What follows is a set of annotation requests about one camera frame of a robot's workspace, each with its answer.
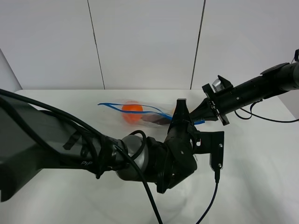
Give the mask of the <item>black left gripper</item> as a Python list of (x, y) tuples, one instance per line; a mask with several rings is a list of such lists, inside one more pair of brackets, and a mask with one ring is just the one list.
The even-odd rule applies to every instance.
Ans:
[(197, 169), (193, 156), (196, 128), (189, 122), (171, 124), (163, 146), (166, 155), (157, 173), (157, 192), (165, 193)]

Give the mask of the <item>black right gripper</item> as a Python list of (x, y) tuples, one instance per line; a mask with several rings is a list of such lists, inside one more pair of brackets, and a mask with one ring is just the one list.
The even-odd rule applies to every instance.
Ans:
[(177, 99), (176, 108), (171, 120), (171, 127), (217, 120), (220, 120), (224, 126), (229, 124), (226, 115), (233, 110), (233, 106), (230, 104), (234, 101), (235, 88), (224, 77), (218, 75), (217, 79), (221, 80), (224, 88), (219, 92), (215, 92), (210, 84), (204, 85), (203, 91), (206, 94), (206, 98), (191, 113), (189, 113), (187, 108), (186, 99)]

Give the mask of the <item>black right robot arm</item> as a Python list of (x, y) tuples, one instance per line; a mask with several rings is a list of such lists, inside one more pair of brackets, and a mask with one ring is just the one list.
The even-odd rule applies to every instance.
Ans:
[(299, 63), (282, 63), (238, 86), (218, 76), (212, 85), (202, 87), (206, 98), (191, 113), (194, 122), (217, 121), (228, 125), (227, 114), (254, 102), (299, 88)]

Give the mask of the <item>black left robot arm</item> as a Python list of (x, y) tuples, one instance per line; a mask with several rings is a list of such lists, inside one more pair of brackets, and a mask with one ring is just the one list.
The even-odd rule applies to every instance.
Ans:
[(9, 200), (40, 170), (81, 169), (100, 178), (115, 171), (125, 181), (149, 183), (164, 193), (197, 169), (196, 128), (183, 101), (164, 142), (137, 130), (114, 139), (39, 101), (0, 92), (0, 199)]

